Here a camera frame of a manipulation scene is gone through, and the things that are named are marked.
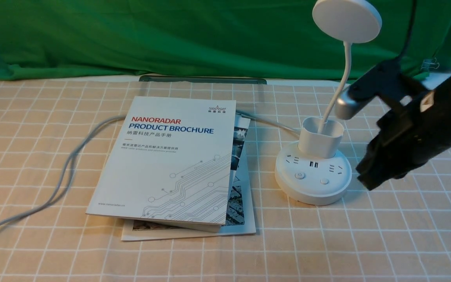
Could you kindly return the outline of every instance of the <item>white lamp head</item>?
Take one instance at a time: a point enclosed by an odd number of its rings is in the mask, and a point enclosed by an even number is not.
[[[382,27],[381,15],[366,0],[318,0],[313,19],[324,33],[348,43],[372,41]]]

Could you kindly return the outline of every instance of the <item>brochure cover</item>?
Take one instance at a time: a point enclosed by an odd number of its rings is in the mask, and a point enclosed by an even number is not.
[[[86,213],[224,225],[236,102],[134,98]]]
[[[256,224],[248,173],[247,154],[241,154],[227,204],[225,225],[216,233],[175,227],[144,220],[125,220],[122,241],[150,241],[255,234]]]
[[[236,176],[236,170],[238,169],[238,163],[242,155],[243,147],[245,145],[245,140],[247,138],[248,127],[250,125],[250,119],[236,115],[236,121],[234,124],[234,138],[233,138],[233,150],[231,156],[231,173],[229,175],[229,194],[231,194],[231,188],[233,186],[233,181]],[[152,222],[158,223],[161,221],[152,220]],[[222,225],[211,225],[211,224],[199,224],[199,223],[189,223],[189,222],[172,222],[168,223],[172,226],[178,226],[182,228],[195,229],[205,232],[219,232]]]

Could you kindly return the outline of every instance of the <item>power button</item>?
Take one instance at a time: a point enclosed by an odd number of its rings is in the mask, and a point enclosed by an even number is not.
[[[303,172],[295,173],[295,178],[297,178],[297,179],[304,179],[305,177],[306,177],[306,174]]]

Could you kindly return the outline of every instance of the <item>gray cable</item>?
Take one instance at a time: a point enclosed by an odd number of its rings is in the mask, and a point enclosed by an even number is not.
[[[256,116],[254,114],[249,114],[245,111],[242,110],[236,110],[236,113],[246,117],[246,118],[250,118],[252,120],[256,120],[259,121],[261,123],[266,123],[268,125],[273,125],[275,127],[280,127],[283,128],[285,130],[288,130],[290,132],[293,132],[296,135],[299,135],[300,132],[298,130],[295,130],[294,128],[291,127],[287,127],[286,125],[283,125],[281,123],[278,123],[277,121],[273,121],[273,120],[269,120],[269,119],[265,119],[265,118],[261,118],[259,116]],[[24,218],[26,218],[27,216],[30,216],[36,212],[40,212],[48,207],[51,207],[52,205],[56,204],[58,201],[61,200],[61,198],[63,198],[65,196],[65,194],[67,193],[67,191],[70,189],[70,186],[72,184],[73,178],[74,178],[74,173],[75,173],[75,169],[76,169],[76,158],[79,155],[79,153],[81,152],[81,150],[84,148],[84,146],[86,146],[86,144],[93,139],[93,137],[95,137],[97,134],[99,134],[104,127],[106,127],[106,125],[108,125],[109,123],[113,123],[115,121],[119,121],[119,120],[124,120],[126,118],[126,116],[113,116],[110,117],[104,121],[101,121],[89,134],[88,136],[86,136],[85,139],[83,139],[83,141],[80,143],[79,146],[77,146],[72,152],[70,152],[69,157],[67,158],[66,162],[64,163],[64,166],[62,168],[62,172],[60,174],[59,177],[59,182],[57,183],[57,186],[55,187],[52,196],[50,196],[50,198],[41,206],[35,207],[33,209],[30,209],[28,211],[25,211],[23,213],[20,214],[16,214],[14,216],[11,216],[7,219],[4,219],[2,221],[0,221],[0,226],[7,224],[7,223],[11,223],[11,222],[16,222],[19,220],[22,220]],[[67,166],[69,166],[69,178],[67,180],[67,184],[65,186],[65,188],[63,189],[63,191],[57,196],[57,194],[59,193],[60,190],[60,186],[62,184],[62,181],[64,180],[64,176],[65,173],[67,171]]]
[[[272,125],[274,127],[279,127],[279,128],[285,129],[285,130],[287,130],[287,131],[289,131],[291,133],[294,133],[297,136],[300,135],[300,131],[299,130],[296,130],[295,128],[288,127],[286,125],[283,125],[282,123],[278,123],[277,121],[266,119],[266,118],[263,118],[263,117],[260,117],[260,116],[256,116],[254,114],[249,114],[249,113],[247,113],[245,111],[242,111],[242,110],[236,110],[236,113],[240,114],[244,118],[245,117],[246,118],[250,118],[252,120],[259,121],[259,122],[265,123],[267,125]]]
[[[7,223],[11,223],[14,221],[18,221],[18,220],[22,220],[24,218],[26,218],[27,216],[30,216],[36,212],[42,211],[44,209],[46,209],[47,207],[50,207],[52,205],[54,205],[55,203],[57,203],[61,198],[63,198],[65,196],[65,194],[67,193],[67,191],[70,189],[70,185],[72,183],[72,180],[74,178],[74,172],[75,172],[75,162],[76,162],[76,157],[78,156],[79,152],[84,148],[84,146],[93,138],[95,137],[97,134],[99,134],[102,130],[103,127],[105,127],[106,125],[108,125],[109,123],[112,123],[114,121],[118,121],[118,120],[123,120],[125,119],[126,116],[113,116],[112,118],[108,118],[102,122],[100,122],[89,134],[88,136],[86,136],[86,138],[83,140],[83,142],[77,146],[72,152],[70,152],[69,157],[67,158],[63,168],[62,168],[62,172],[61,175],[59,177],[59,182],[57,183],[57,187],[55,187],[55,190],[52,193],[52,196],[50,196],[50,198],[41,206],[35,207],[33,209],[30,209],[28,211],[25,211],[23,213],[20,214],[16,214],[14,216],[11,216],[7,219],[4,219],[2,221],[0,221],[0,226],[7,224]],[[67,181],[67,184],[64,188],[64,191],[62,191],[59,196],[57,198],[55,198],[55,196],[57,195],[57,193],[60,190],[60,186],[62,184],[62,181],[64,180],[64,176],[67,170],[67,166],[70,163],[70,174],[69,174],[69,179]]]

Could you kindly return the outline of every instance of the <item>beige tablecloth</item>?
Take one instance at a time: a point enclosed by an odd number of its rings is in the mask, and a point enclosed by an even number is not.
[[[136,95],[235,99],[238,108],[300,127],[332,87],[189,83],[0,82],[0,220],[45,200],[69,152]],[[346,121],[352,166],[377,134],[374,101]],[[251,124],[247,136],[256,235],[120,242],[122,220],[86,216],[120,123],[86,146],[73,187],[56,206],[0,233],[0,282],[451,282],[451,150],[403,180],[316,208],[274,180],[281,146],[296,138]]]

